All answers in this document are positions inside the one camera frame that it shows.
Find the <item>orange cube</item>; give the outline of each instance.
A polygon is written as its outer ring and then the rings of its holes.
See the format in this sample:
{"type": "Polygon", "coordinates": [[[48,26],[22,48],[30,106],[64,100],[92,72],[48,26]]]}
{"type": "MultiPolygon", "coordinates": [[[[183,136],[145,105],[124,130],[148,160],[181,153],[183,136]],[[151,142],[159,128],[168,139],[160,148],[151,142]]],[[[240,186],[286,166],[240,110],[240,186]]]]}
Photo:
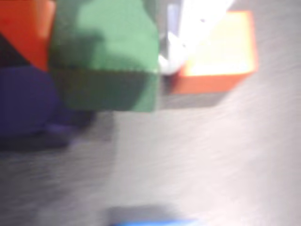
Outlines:
{"type": "Polygon", "coordinates": [[[175,76],[172,92],[229,91],[257,67],[252,14],[229,12],[175,76]]]}
{"type": "Polygon", "coordinates": [[[47,69],[52,0],[0,0],[0,32],[34,66],[47,69]]]}

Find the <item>orange block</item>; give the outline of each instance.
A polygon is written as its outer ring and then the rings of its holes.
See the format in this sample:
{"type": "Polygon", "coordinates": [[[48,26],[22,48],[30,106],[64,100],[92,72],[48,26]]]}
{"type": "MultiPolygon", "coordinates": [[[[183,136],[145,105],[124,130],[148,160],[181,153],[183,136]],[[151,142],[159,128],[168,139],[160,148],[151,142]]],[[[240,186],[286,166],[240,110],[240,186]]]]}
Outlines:
{"type": "Polygon", "coordinates": [[[229,12],[175,76],[172,92],[229,91],[257,68],[252,14],[229,12]]]}
{"type": "Polygon", "coordinates": [[[0,0],[0,32],[34,66],[46,70],[55,12],[52,0],[0,0]]]}

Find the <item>white object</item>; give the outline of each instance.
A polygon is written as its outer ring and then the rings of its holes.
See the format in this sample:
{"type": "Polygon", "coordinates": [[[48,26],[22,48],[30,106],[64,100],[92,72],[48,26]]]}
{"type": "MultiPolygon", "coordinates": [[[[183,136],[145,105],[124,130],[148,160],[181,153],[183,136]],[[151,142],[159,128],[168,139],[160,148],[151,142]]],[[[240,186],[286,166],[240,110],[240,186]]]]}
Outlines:
{"type": "Polygon", "coordinates": [[[234,0],[182,0],[167,7],[166,57],[159,56],[160,72],[177,72],[226,14],[234,0]]]}

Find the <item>gray floor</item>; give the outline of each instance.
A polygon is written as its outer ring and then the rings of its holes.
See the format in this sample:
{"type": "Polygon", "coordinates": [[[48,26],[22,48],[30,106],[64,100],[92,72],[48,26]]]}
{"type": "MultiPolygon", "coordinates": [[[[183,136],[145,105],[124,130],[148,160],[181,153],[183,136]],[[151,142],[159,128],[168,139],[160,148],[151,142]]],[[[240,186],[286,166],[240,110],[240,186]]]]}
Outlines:
{"type": "Polygon", "coordinates": [[[163,97],[152,114],[100,113],[68,150],[0,154],[0,225],[300,226],[301,2],[240,7],[254,12],[258,73],[212,107],[163,97]]]}

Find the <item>green block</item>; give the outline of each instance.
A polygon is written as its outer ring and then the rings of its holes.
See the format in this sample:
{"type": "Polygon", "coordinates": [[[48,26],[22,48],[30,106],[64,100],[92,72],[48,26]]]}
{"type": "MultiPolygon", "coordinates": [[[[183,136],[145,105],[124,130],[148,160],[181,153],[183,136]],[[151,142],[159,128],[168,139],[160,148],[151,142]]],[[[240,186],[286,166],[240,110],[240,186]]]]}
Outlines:
{"type": "Polygon", "coordinates": [[[154,0],[57,0],[49,67],[83,110],[151,111],[158,90],[154,0]]]}

